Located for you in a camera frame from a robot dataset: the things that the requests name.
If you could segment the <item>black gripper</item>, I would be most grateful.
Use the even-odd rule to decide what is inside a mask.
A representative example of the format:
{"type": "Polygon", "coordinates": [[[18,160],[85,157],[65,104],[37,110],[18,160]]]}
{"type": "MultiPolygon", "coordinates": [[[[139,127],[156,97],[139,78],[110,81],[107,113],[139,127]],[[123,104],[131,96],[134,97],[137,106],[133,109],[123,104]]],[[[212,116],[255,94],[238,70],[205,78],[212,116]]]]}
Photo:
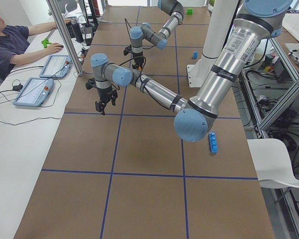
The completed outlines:
{"type": "Polygon", "coordinates": [[[109,86],[100,87],[97,84],[100,84],[101,82],[102,81],[96,81],[95,78],[90,78],[85,84],[85,87],[87,90],[90,90],[92,88],[97,89],[100,99],[98,101],[95,101],[95,108],[96,111],[100,112],[102,115],[105,115],[105,106],[109,101],[111,101],[111,104],[113,106],[116,106],[116,99],[118,98],[118,94],[117,90],[112,88],[112,84],[109,81],[103,81],[105,83],[109,83],[109,86]]]}
{"type": "Polygon", "coordinates": [[[123,54],[126,56],[129,53],[132,54],[132,59],[134,63],[132,64],[133,69],[142,70],[145,64],[145,57],[143,55],[143,48],[142,47],[132,47],[127,46],[125,47],[123,54]]]}

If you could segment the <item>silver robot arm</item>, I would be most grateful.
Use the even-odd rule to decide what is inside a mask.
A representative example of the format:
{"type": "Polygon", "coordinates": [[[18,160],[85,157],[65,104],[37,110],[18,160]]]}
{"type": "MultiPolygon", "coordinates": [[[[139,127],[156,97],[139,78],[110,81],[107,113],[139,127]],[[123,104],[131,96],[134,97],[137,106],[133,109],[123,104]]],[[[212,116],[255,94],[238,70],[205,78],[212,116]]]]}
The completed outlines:
{"type": "Polygon", "coordinates": [[[130,45],[127,46],[123,54],[132,55],[134,63],[133,69],[141,70],[145,66],[145,57],[143,55],[143,41],[146,40],[160,50],[165,49],[168,43],[168,38],[177,26],[183,23],[185,13],[182,4],[177,0],[159,0],[157,7],[169,15],[169,19],[162,26],[162,28],[156,32],[152,29],[148,22],[144,22],[139,26],[129,27],[126,24],[127,32],[130,39],[130,45]]]}
{"type": "Polygon", "coordinates": [[[186,100],[138,69],[109,61],[104,53],[91,56],[94,87],[100,99],[96,110],[103,113],[108,102],[117,98],[112,88],[133,85],[164,108],[175,112],[174,129],[183,140],[201,140],[217,119],[218,107],[243,70],[247,60],[263,39],[280,35],[283,18],[291,5],[289,0],[246,0],[234,19],[234,30],[212,65],[198,93],[186,100]]]}

